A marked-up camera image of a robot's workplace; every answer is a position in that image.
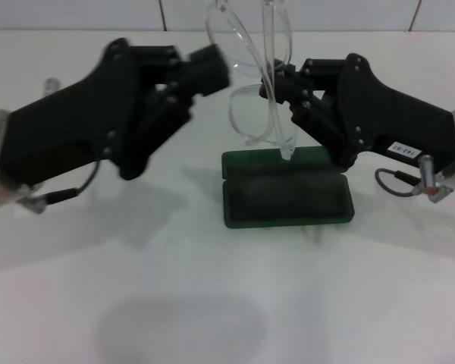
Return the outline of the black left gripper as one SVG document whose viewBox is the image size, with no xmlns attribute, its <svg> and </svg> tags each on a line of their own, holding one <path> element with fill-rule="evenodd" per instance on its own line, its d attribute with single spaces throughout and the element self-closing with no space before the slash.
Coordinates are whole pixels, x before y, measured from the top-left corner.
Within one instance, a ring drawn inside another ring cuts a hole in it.
<svg viewBox="0 0 455 364">
<path fill-rule="evenodd" d="M 138 140 L 149 100 L 149 148 Z M 9 114 L 0 149 L 0 172 L 15 181 L 47 181 L 89 163 L 109 160 L 133 180 L 152 155 L 190 120 L 196 95 L 230 85 L 216 45 L 183 59 L 167 46 L 108 44 L 81 81 Z"/>
</svg>

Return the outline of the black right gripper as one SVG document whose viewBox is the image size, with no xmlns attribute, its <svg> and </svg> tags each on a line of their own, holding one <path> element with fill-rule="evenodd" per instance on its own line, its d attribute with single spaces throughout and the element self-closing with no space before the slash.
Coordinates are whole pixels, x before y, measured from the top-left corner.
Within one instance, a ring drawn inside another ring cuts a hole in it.
<svg viewBox="0 0 455 364">
<path fill-rule="evenodd" d="M 291 121 L 324 147 L 338 147 L 339 124 L 344 144 L 335 160 L 341 167 L 352 167 L 361 152 L 414 167 L 430 155 L 436 171 L 455 162 L 453 115 L 384 85 L 361 55 L 307 58 L 299 68 L 281 64 L 275 101 L 287 102 Z"/>
</svg>

